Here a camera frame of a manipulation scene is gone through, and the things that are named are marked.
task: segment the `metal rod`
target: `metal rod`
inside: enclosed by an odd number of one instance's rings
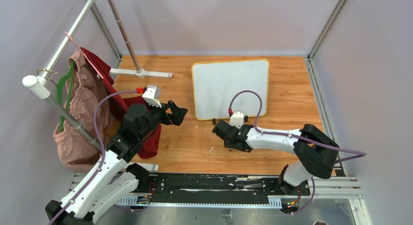
[[[82,134],[89,143],[99,151],[102,151],[99,142],[66,109],[64,109],[53,96],[48,96],[44,100],[46,100],[65,120],[67,120],[76,131]]]
[[[105,37],[106,41],[108,42],[109,46],[111,47],[113,54],[116,56],[116,58],[118,60],[121,59],[122,55],[119,52],[119,49],[111,35],[111,33],[109,32],[108,27],[105,24],[105,21],[102,18],[102,15],[99,12],[99,9],[96,7],[96,4],[93,3],[92,7],[91,7],[91,13],[94,17],[94,19],[96,20],[97,25],[99,26],[100,30],[103,33],[103,36]]]
[[[333,26],[334,22],[337,19],[337,16],[340,14],[341,10],[343,9],[344,5],[346,4],[347,0],[339,0],[334,11],[332,12],[330,18],[328,19],[327,23],[325,24],[323,30],[321,31],[319,38],[317,39],[316,43],[314,44],[313,48],[308,55],[308,59],[313,59],[316,55],[317,51],[319,50],[321,43],[324,41],[325,37],[327,36],[328,32],[330,31],[331,27]]]
[[[126,43],[126,47],[128,48],[129,54],[131,55],[133,64],[138,73],[142,72],[141,66],[138,63],[138,59],[135,56],[135,51],[132,48],[132,44],[129,42],[128,35],[126,34],[125,27],[123,26],[122,20],[120,19],[119,13],[115,7],[115,3],[113,0],[108,0],[109,6],[112,9],[113,15],[115,16],[115,20],[117,22],[117,26],[119,27],[120,32],[122,33],[123,39]]]
[[[69,31],[67,32],[71,37],[73,37],[73,35],[76,33],[76,30],[79,28],[80,24],[82,23],[83,19],[85,19],[85,16],[88,13],[94,1],[95,0],[86,0],[85,6],[83,7],[82,11],[80,12],[79,16],[77,17],[77,19],[75,20],[75,22],[73,23]],[[39,74],[40,77],[44,79],[49,78],[50,73],[52,72],[53,68],[56,66],[64,50],[66,50],[66,47],[68,46],[69,42],[70,42],[69,38],[65,36],[61,44],[56,48],[55,52],[50,57],[46,65],[44,66],[44,69],[46,69],[47,71],[42,71]]]

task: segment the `green hanger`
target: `green hanger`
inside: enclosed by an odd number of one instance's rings
[[[72,86],[73,86],[72,71],[74,67],[75,67],[75,61],[72,61],[69,67],[69,72],[66,75],[62,76],[59,79],[59,82],[56,84],[56,99],[61,105],[63,105],[62,103],[63,88],[65,86],[66,81],[70,78],[69,92],[67,94],[67,101],[66,101],[66,110],[69,110],[70,97],[72,95]],[[61,116],[60,117],[60,129],[59,129],[60,132],[63,132],[63,122],[64,122],[64,118]]]

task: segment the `wooden surface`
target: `wooden surface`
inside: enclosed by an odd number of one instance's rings
[[[171,72],[171,79],[134,76],[117,77],[117,91],[156,85],[161,87],[160,101],[173,100],[178,107],[188,108],[181,126],[162,126],[158,155],[132,161],[159,165],[160,172],[279,174],[296,156],[275,150],[253,150],[251,153],[223,147],[223,141],[211,131],[212,121],[195,118],[191,66],[196,62],[267,58],[270,62],[268,112],[258,126],[267,129],[298,129],[309,123],[322,128],[309,77],[302,57],[251,56],[138,56],[139,64],[148,71]],[[120,68],[134,69],[130,56],[124,56]],[[107,131],[113,135],[119,123]]]

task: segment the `pink fabric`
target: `pink fabric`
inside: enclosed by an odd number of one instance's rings
[[[76,51],[69,58],[69,65],[72,61],[75,61],[76,67],[73,70],[73,98],[70,102],[69,113],[96,138],[93,114],[99,102],[108,95],[108,92],[102,81],[96,78],[96,72],[90,69],[90,65],[80,51]],[[69,83],[70,81],[68,80],[66,82],[67,88],[69,88]],[[105,129],[110,125],[110,121],[109,101],[106,101],[100,107],[96,121],[100,135],[105,137],[105,144],[110,140],[105,136]],[[58,133],[58,124],[53,134],[61,163],[77,172],[89,172],[98,161],[100,151],[92,146],[66,120],[63,123],[63,127],[63,132]]]

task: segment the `wall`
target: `wall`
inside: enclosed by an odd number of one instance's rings
[[[411,224],[412,0],[349,0],[314,59],[337,140],[375,225]]]
[[[0,218],[2,224],[47,224],[45,206],[69,190],[74,172],[59,162],[52,134],[58,114],[24,88],[80,13],[84,0],[0,0]],[[89,14],[75,40],[115,66],[93,16]],[[68,70],[70,47],[56,66]],[[52,79],[58,81],[59,75]],[[55,94],[53,83],[47,87]]]
[[[114,0],[137,54],[300,55],[338,0]],[[98,7],[129,54],[106,0]]]

